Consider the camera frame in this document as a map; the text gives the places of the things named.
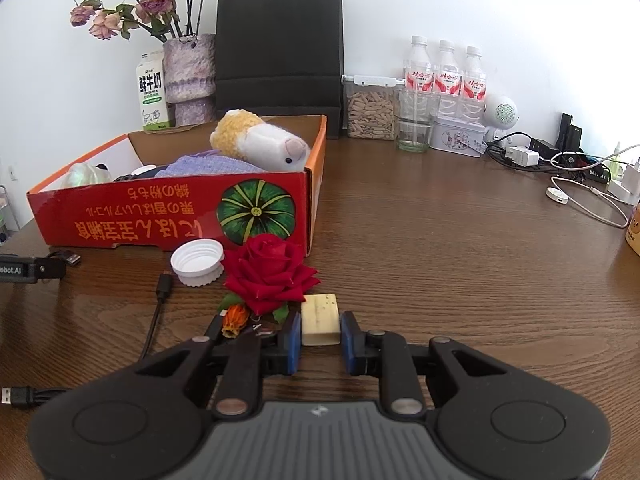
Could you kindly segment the water bottle left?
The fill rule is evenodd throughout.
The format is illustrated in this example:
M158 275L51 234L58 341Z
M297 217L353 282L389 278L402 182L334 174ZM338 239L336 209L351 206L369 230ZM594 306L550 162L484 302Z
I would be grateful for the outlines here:
M421 36L411 37L411 48L404 65L405 88L413 109L417 112L427 107L433 93L434 68L427 50L427 40Z

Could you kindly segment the small orange dried flower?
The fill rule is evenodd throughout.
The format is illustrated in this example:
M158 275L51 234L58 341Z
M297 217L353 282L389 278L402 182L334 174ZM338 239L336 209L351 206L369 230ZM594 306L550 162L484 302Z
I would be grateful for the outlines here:
M250 311L244 304L232 304L224 310L222 317L222 336L234 339L244 330L250 320Z

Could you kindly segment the plastic bag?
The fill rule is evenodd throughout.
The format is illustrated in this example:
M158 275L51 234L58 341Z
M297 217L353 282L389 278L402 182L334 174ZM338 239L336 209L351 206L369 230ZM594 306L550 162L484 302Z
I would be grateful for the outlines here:
M61 184L61 188L80 188L94 184L112 182L113 178L104 164L89 164L88 162L75 162Z

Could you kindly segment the purple fabric pouch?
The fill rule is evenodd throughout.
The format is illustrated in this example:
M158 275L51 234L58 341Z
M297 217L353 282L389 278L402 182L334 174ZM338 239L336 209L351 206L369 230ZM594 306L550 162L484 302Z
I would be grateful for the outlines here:
M175 162L158 170L155 177L228 176L228 174L260 174L261 172L264 172L262 168L249 162L210 150L183 155Z

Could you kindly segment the yellow white plush toy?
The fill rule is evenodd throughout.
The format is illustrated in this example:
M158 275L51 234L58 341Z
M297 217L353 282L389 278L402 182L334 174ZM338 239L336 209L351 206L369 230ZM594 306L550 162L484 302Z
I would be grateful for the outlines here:
M301 172L310 155L306 141L248 110L229 110L209 136L221 155L266 171Z

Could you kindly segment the red rose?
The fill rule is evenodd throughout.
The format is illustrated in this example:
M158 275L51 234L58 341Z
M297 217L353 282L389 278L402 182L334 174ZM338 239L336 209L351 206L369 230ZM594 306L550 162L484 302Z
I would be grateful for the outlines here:
M305 263L303 248L269 233L250 236L228 252L224 273L224 287L236 297L233 304L244 304L254 318L303 302L320 283L318 270Z

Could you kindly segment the white power adapter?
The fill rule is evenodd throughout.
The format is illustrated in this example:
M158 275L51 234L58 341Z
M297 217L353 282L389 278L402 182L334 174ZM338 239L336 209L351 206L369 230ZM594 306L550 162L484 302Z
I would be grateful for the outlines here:
M504 151L504 157L521 168L538 166L540 163L539 153L524 146L508 146Z

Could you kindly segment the purple ceramic vase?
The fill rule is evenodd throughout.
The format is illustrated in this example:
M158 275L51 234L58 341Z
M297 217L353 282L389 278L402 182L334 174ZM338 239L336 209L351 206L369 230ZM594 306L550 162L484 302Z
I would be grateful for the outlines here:
M211 122L215 115L215 35L164 43L165 96L174 107L175 126Z

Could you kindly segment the water bottle middle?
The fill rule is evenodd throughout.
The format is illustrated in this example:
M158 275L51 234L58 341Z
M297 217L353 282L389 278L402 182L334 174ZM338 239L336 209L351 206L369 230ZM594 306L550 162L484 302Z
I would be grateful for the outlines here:
M454 46L447 40L440 40L439 61L434 80L440 117L456 116L461 87L462 73L454 57Z

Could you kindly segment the navy zip pouch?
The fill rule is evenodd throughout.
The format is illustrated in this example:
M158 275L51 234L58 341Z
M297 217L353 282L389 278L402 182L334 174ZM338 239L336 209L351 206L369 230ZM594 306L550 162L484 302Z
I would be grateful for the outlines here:
M130 174L123 174L122 176L117 177L115 182L154 178L159 171L160 167L155 165L146 165L131 171Z

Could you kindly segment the seed storage jar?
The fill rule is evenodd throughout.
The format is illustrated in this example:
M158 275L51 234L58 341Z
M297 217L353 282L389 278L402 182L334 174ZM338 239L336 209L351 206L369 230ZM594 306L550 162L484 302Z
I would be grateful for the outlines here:
M395 140L397 93L403 79L344 75L345 125L350 138Z

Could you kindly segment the drinking glass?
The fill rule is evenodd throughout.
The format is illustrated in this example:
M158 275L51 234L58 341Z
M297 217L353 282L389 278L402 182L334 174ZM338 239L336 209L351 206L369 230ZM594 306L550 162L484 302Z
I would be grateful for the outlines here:
M433 93L411 89L396 92L395 132L400 150L424 153L431 143L436 100Z

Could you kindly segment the beige soap bar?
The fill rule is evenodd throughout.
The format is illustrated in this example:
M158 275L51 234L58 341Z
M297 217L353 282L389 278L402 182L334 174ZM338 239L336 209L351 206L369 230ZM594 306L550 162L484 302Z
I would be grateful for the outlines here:
M334 346L341 342L340 310L334 294L306 295L300 315L304 346Z

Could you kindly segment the black paper bag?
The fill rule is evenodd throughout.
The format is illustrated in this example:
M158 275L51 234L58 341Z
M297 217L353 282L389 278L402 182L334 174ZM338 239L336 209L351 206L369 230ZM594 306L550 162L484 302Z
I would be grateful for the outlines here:
M343 114L343 0L218 0L216 115Z

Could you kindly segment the large white jar lid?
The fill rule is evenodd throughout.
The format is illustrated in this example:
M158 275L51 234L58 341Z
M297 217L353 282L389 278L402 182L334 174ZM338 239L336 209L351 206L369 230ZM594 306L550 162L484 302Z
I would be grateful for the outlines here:
M189 287L201 287L218 280L224 273L224 246L201 238L178 247L170 257L171 269Z

